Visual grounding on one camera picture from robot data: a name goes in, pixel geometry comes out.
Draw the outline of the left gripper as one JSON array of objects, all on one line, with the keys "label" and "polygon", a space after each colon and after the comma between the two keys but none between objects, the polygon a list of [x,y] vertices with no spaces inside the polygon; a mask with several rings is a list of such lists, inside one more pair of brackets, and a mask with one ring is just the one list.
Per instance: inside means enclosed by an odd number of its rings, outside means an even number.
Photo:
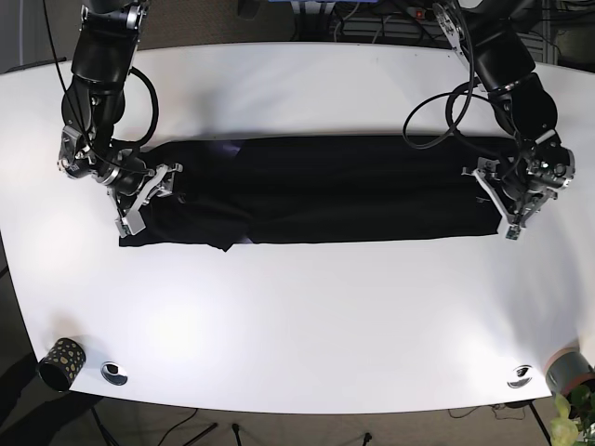
[{"label": "left gripper", "polygon": [[497,160],[480,157],[473,169],[465,167],[465,176],[472,176],[486,192],[502,216],[498,232],[516,241],[527,228],[530,218],[537,215],[549,201],[574,179],[574,156],[516,161],[509,168]]}]

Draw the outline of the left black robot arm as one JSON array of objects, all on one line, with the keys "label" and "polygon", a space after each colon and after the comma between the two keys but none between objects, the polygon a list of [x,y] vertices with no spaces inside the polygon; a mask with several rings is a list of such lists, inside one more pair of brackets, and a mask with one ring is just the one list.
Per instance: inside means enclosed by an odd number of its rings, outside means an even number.
[{"label": "left black robot arm", "polygon": [[459,58],[469,65],[498,125],[514,141],[512,149],[489,149],[459,130],[455,137],[480,156],[470,170],[502,216],[505,236],[516,240],[528,220],[575,176],[575,157],[556,131],[558,111],[536,73],[529,50],[515,33],[513,1],[485,1],[463,8],[437,1],[436,20]]}]

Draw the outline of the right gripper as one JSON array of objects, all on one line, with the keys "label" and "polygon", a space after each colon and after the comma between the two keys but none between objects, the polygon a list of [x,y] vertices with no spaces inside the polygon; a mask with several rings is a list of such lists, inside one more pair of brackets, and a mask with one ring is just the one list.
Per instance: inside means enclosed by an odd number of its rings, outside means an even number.
[{"label": "right gripper", "polygon": [[111,166],[106,171],[104,185],[117,212],[115,225],[121,238],[137,235],[146,228],[141,207],[148,205],[153,197],[170,207],[187,202],[186,181],[175,177],[182,171],[179,163],[149,167],[144,162]]}]

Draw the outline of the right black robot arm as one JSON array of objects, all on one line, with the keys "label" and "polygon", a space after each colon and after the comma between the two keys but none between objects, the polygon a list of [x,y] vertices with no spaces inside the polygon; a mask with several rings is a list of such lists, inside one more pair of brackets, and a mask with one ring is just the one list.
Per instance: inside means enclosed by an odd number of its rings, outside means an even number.
[{"label": "right black robot arm", "polygon": [[[154,197],[171,195],[175,175],[183,169],[181,164],[150,167],[140,158],[159,119],[156,90],[133,65],[148,7],[146,1],[85,1],[72,80],[61,86],[59,170],[73,179],[93,177],[106,187],[123,238],[145,229],[142,207]],[[152,118],[142,138],[120,140],[113,130],[124,115],[129,76],[147,87]]]}]

